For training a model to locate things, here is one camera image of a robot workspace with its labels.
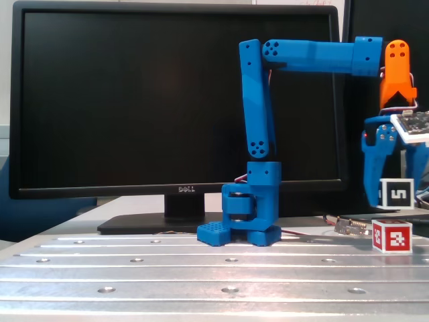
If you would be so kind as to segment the blue gripper body with servo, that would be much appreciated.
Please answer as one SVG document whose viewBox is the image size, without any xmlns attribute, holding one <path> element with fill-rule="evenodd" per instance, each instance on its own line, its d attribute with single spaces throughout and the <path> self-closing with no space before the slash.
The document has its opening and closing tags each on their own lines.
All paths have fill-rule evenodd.
<svg viewBox="0 0 429 322">
<path fill-rule="evenodd" d="M 367 118 L 361 138 L 362 151 L 394 151 L 397 130 L 390 115 Z"/>
</svg>

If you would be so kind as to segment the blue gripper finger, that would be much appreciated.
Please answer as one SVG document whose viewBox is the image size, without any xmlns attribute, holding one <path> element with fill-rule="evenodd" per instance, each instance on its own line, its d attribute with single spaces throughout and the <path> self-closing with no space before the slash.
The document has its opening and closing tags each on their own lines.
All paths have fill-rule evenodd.
<svg viewBox="0 0 429 322">
<path fill-rule="evenodd" d="M 369 205 L 378 206 L 379 180 L 386 158 L 393 154 L 394 146 L 362 146 L 364 153 L 363 184 Z"/>
<path fill-rule="evenodd" d="M 402 143 L 405 151 L 405 179 L 410 184 L 410 198 L 414 198 L 428 163 L 426 143 Z"/>
</svg>

